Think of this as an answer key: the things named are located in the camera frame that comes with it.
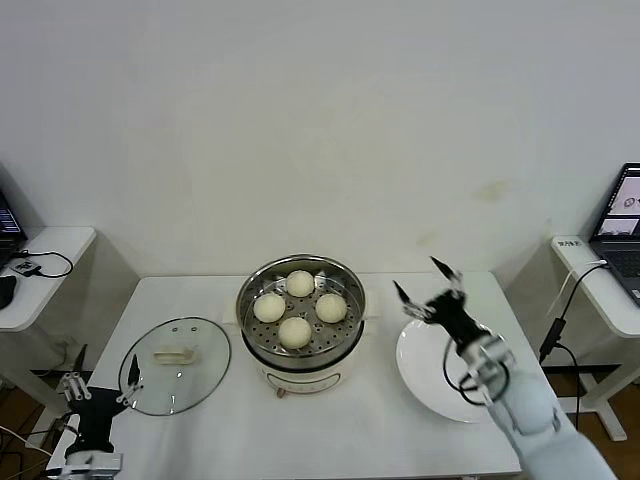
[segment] power adapter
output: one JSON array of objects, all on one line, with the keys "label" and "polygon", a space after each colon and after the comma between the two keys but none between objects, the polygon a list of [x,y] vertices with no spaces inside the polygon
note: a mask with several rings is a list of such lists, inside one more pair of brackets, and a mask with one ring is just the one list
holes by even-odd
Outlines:
[{"label": "power adapter", "polygon": [[38,265],[33,260],[17,260],[9,265],[9,268],[16,273],[19,273],[23,277],[31,277],[36,275],[42,269],[41,265]]},{"label": "power adapter", "polygon": [[544,359],[547,358],[547,355],[551,353],[558,342],[560,341],[560,334],[564,329],[564,326],[567,324],[567,321],[563,318],[556,318],[553,321],[553,325],[547,332],[547,336],[544,337],[544,341],[540,346],[540,363],[544,362]]}]

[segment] white desk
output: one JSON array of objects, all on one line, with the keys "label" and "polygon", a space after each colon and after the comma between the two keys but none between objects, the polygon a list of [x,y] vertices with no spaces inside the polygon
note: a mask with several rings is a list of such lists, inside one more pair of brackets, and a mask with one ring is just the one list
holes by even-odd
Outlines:
[{"label": "white desk", "polygon": [[[589,244],[579,237],[555,237],[551,245],[568,270],[577,268],[574,280],[588,270],[585,263],[599,260]],[[624,338],[640,337],[640,308],[610,272],[602,269],[590,273],[581,282],[581,288],[613,333]],[[580,410],[597,413],[614,441],[626,440],[627,434],[608,400],[638,376],[640,358],[624,363],[600,383],[596,383],[592,375],[580,375],[587,390],[580,400]],[[575,397],[561,398],[560,404],[565,412],[575,413]]]},{"label": "white desk", "polygon": [[[223,325],[230,335],[231,363],[211,396],[173,417],[128,410],[114,419],[111,441],[124,454],[118,479],[398,478],[520,471],[515,453],[493,423],[447,420],[423,406],[402,382],[395,348],[410,319],[402,313],[392,280],[412,298],[427,300],[445,286],[442,277],[366,274],[360,279],[367,291],[375,292],[378,316],[372,320],[372,334],[361,340],[352,376],[343,384],[318,394],[278,399],[258,375],[241,337],[233,333],[237,327]],[[243,281],[143,279],[91,384],[117,388],[118,370],[130,346],[166,320],[193,315],[222,325]],[[543,377],[494,277],[470,273],[465,285],[469,313],[505,337],[524,370]],[[73,435],[65,432],[49,468],[63,463],[72,441]]]},{"label": "white desk", "polygon": [[[31,252],[56,251],[66,256],[74,264],[96,236],[89,227],[43,227],[34,231],[27,230],[30,240],[24,246]],[[56,257],[37,257],[37,263],[43,271],[58,273],[68,269],[67,263]],[[0,276],[13,275],[18,279],[13,301],[0,310],[0,333],[18,332],[31,326],[31,333],[41,336],[37,327],[32,326],[38,315],[53,294],[58,290],[62,278],[25,278],[8,268],[2,269]],[[21,366],[20,359],[3,358],[2,376],[18,385],[23,391],[45,405],[52,413],[60,416],[67,409],[64,401],[46,383]]]}]

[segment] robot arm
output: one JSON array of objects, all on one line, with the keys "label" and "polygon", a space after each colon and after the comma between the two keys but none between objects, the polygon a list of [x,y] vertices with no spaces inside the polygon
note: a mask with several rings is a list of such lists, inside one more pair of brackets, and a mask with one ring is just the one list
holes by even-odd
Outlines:
[{"label": "robot arm", "polygon": [[79,373],[62,378],[64,394],[71,413],[80,416],[76,441],[65,451],[61,468],[46,470],[43,475],[59,480],[112,480],[122,470],[122,454],[115,453],[109,441],[113,417],[129,405],[131,395],[142,388],[137,360],[129,372],[125,393],[108,388],[87,387]]},{"label": "robot arm", "polygon": [[569,421],[546,382],[518,370],[502,337],[465,312],[461,274],[432,259],[451,287],[421,306],[396,283],[405,312],[440,324],[451,335],[456,353],[468,366],[456,390],[465,397],[469,391],[481,394],[482,404],[508,438],[524,472],[532,480],[615,479],[600,452]]}]

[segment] laptop screen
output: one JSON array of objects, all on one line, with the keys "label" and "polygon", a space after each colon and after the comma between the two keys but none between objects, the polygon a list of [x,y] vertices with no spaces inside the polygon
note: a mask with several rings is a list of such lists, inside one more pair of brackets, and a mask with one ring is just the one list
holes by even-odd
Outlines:
[{"label": "laptop screen", "polygon": [[640,163],[628,163],[594,231],[594,239],[640,238]]}]

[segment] laptop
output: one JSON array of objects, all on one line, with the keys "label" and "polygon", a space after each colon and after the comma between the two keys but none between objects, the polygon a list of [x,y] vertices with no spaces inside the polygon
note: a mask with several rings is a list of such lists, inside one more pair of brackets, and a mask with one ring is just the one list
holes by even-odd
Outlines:
[{"label": "laptop", "polygon": [[640,163],[622,167],[589,244],[640,305]]},{"label": "laptop", "polygon": [[24,230],[0,192],[0,268],[6,265],[11,256],[20,250],[26,241],[27,236]]}]

